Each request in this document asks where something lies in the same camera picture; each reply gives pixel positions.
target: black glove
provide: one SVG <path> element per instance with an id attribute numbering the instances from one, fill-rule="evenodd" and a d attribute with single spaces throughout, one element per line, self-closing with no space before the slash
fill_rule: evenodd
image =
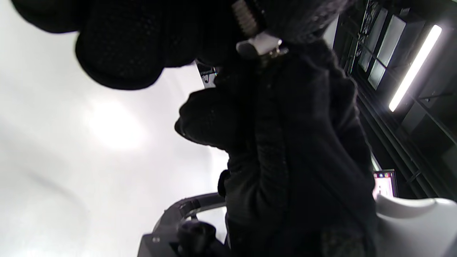
<path id="1" fill-rule="evenodd" d="M 199 59 L 223 66 L 245 40 L 235 0 L 11 0 L 20 15 L 51 33 L 78 31 L 76 57 L 96 82 L 137 90 L 165 67 Z M 245 0 L 261 29 L 285 42 L 308 43 L 353 0 Z"/>
<path id="2" fill-rule="evenodd" d="M 365 245 L 372 245 L 376 224 L 374 179 L 354 82 L 336 67 L 323 41 L 289 48 L 254 78 L 233 80 L 237 84 L 231 87 L 238 90 L 226 93 L 230 101 L 191 95 L 180 120 L 191 113 L 194 123 L 178 132 L 229 154 L 218 188 L 226 199 L 235 253 L 369 255 L 373 249 Z M 242 73 L 219 74 L 216 89 L 204 90 L 207 97 L 219 99 L 210 92 L 225 92 L 219 86 L 229 86 L 220 81 Z M 217 115 L 208 119 L 213 111 Z"/>

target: monitor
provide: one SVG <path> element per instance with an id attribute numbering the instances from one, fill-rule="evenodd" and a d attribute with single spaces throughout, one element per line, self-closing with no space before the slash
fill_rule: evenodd
<path id="1" fill-rule="evenodd" d="M 376 183 L 373 190 L 373 197 L 375 199 L 379 194 L 387 197 L 397 196 L 397 185 L 393 170 L 376 171 L 373 175 Z"/>

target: ceiling light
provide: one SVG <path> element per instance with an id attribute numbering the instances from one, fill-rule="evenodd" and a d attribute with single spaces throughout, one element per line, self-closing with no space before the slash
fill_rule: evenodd
<path id="1" fill-rule="evenodd" d="M 408 90 L 409 86 L 411 86 L 411 83 L 413 82 L 420 68 L 424 64 L 425 59 L 427 59 L 427 56 L 429 55 L 430 51 L 432 50 L 433 46 L 438 40 L 440 34 L 441 28 L 437 25 L 434 25 L 433 28 L 430 30 L 430 33 L 427 36 L 427 39 L 425 40 L 424 44 L 420 48 L 420 51 L 417 54 L 416 59 L 414 59 L 413 64 L 409 68 L 408 73 L 406 73 L 403 82 L 400 84 L 400 87 L 398 88 L 392 101 L 389 104 L 389 109 L 392 112 L 395 111 L 397 106 L 400 104 L 400 101 L 403 99 L 403 96 L 406 94 L 406 91 Z"/>

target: wall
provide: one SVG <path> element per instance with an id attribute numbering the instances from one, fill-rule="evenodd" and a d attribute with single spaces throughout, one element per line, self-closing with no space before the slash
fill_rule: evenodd
<path id="1" fill-rule="evenodd" d="M 136 256 L 163 210 L 216 191 L 226 166 L 173 130 L 203 88 L 196 66 L 110 90 L 78 66 L 75 36 L 41 32 L 0 1 L 0 256 Z"/>

